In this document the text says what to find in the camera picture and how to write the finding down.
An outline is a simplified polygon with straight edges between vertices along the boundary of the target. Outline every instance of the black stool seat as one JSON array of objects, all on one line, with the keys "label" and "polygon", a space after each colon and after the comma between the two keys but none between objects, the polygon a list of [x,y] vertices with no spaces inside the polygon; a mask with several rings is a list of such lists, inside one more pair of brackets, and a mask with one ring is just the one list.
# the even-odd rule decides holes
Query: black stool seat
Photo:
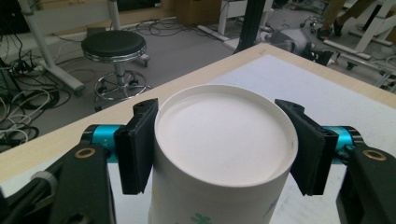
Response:
[{"label": "black stool seat", "polygon": [[108,31],[88,36],[82,41],[81,48],[93,61],[120,63],[144,54],[146,40],[128,31]]}]

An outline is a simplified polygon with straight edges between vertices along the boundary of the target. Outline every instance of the chrome stool base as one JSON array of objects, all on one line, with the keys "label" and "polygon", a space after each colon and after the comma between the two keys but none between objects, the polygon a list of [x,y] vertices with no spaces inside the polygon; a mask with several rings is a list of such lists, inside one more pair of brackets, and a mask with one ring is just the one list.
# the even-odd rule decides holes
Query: chrome stool base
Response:
[{"label": "chrome stool base", "polygon": [[103,100],[123,101],[151,89],[146,78],[136,71],[124,71],[122,76],[116,72],[99,78],[95,83],[94,92]]}]

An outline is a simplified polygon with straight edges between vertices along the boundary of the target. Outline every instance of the white cylindrical container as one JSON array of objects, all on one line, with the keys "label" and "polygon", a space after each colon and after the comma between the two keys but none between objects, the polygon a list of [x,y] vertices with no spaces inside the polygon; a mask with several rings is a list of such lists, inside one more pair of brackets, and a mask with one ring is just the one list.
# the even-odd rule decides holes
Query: white cylindrical container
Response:
[{"label": "white cylindrical container", "polygon": [[160,108],[151,224],[269,223],[297,155],[289,117],[252,91],[204,85]]}]

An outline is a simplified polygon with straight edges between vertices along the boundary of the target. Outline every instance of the white tabletop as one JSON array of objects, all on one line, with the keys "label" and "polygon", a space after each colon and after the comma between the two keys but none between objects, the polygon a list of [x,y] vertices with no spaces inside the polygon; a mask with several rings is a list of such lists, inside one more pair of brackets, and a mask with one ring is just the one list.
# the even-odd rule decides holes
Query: white tabletop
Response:
[{"label": "white tabletop", "polygon": [[[356,128],[370,147],[396,155],[396,109],[380,104],[345,87],[334,84],[290,63],[263,56],[210,83],[242,87],[274,101],[282,99],[305,107],[305,114],[320,125],[348,125]],[[6,195],[27,181],[40,164],[1,184]],[[145,194],[125,196],[120,193],[118,168],[109,165],[116,201],[118,223],[147,223],[151,184]],[[303,197],[289,176],[276,206],[271,223],[339,223],[335,199],[344,178],[345,167],[333,165],[323,196]]]}]

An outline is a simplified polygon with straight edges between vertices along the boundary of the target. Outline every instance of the container lid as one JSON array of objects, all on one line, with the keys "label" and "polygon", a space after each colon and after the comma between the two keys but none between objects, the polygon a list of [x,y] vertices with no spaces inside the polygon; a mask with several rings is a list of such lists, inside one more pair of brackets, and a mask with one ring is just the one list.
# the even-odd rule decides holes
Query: container lid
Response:
[{"label": "container lid", "polygon": [[289,171],[297,134],[289,117],[252,91],[203,85],[160,108],[158,145],[178,169],[219,186],[250,187]]}]

